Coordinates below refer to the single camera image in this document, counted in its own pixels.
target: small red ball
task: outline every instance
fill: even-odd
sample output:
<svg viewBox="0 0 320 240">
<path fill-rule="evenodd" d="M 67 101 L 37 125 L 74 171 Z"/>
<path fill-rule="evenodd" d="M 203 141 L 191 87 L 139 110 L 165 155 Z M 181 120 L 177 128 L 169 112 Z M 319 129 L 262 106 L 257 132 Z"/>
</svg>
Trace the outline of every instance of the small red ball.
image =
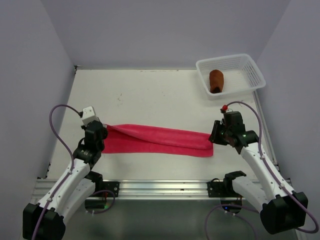
<svg viewBox="0 0 320 240">
<path fill-rule="evenodd" d="M 223 111 L 227 111 L 227 110 L 228 110 L 228 106 L 227 106 L 227 105 L 223 105 L 223 106 L 222 106 L 222 110 L 223 110 Z"/>
</svg>

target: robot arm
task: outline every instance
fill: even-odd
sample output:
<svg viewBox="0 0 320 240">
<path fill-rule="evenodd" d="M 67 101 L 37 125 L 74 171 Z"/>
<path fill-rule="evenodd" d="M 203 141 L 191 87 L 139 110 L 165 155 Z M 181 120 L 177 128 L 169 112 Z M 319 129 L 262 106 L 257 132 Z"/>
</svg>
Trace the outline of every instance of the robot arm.
<svg viewBox="0 0 320 240">
<path fill-rule="evenodd" d="M 262 185 L 262 189 L 253 184 L 246 174 L 238 171 L 225 175 L 223 180 L 227 192 L 243 196 L 260 213 L 263 226 L 270 234 L 276 234 L 305 224 L 306 212 L 302 210 L 282 189 L 286 188 L 303 206 L 307 208 L 308 199 L 303 192 L 295 190 L 284 180 L 271 160 L 262 149 L 265 162 L 273 174 L 281 181 L 278 185 L 270 170 L 261 158 L 259 138 L 250 130 L 246 131 L 243 119 L 238 111 L 223 113 L 222 121 L 214 122 L 209 141 L 219 145 L 231 145 L 250 165 Z"/>
<path fill-rule="evenodd" d="M 102 175 L 91 169 L 101 157 L 101 152 L 105 148 L 104 139 L 107 138 L 108 132 L 92 106 L 84 108 L 81 113 L 84 138 L 73 152 L 73 169 L 70 162 L 51 190 L 37 204 L 29 203 L 24 208 L 22 225 L 24 239 L 32 238 L 40 219 L 36 239 L 61 240 L 66 224 L 79 206 L 94 192 L 102 190 Z"/>
</svg>

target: red towel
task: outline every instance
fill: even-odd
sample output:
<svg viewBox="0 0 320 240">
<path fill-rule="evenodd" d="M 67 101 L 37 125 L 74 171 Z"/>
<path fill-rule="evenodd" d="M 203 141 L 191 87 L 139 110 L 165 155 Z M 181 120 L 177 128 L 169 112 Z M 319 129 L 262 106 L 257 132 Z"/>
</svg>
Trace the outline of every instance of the red towel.
<svg viewBox="0 0 320 240">
<path fill-rule="evenodd" d="M 207 133 L 135 124 L 108 125 L 107 129 L 104 154 L 161 153 L 194 157 L 214 154 Z"/>
</svg>

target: white wall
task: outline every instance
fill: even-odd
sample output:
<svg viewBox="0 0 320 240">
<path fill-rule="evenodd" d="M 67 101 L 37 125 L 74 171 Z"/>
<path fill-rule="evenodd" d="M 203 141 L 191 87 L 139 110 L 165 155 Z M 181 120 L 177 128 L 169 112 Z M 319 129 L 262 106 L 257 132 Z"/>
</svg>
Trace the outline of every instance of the white wall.
<svg viewBox="0 0 320 240">
<path fill-rule="evenodd" d="M 319 0 L 292 0 L 257 64 L 267 83 L 258 93 L 281 172 L 307 195 L 320 221 L 319 10 Z"/>
<path fill-rule="evenodd" d="M 195 68 L 257 60 L 290 0 L 42 0 L 72 61 L 85 67 Z"/>
<path fill-rule="evenodd" d="M 0 1 L 0 30 L 0 238 L 16 240 L 56 142 L 49 111 L 67 102 L 74 67 L 40 0 Z"/>
</svg>

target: mesh basket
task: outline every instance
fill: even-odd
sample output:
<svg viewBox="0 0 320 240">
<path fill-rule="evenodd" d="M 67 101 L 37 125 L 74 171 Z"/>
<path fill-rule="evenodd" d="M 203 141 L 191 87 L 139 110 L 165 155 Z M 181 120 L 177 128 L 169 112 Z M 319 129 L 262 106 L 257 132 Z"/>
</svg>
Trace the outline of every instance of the mesh basket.
<svg viewBox="0 0 320 240">
<path fill-rule="evenodd" d="M 266 85 L 264 76 L 247 54 L 221 56 L 196 62 L 196 69 L 210 99 L 229 95 L 251 93 Z M 222 92 L 211 93 L 209 73 L 220 70 L 224 76 Z"/>
</svg>

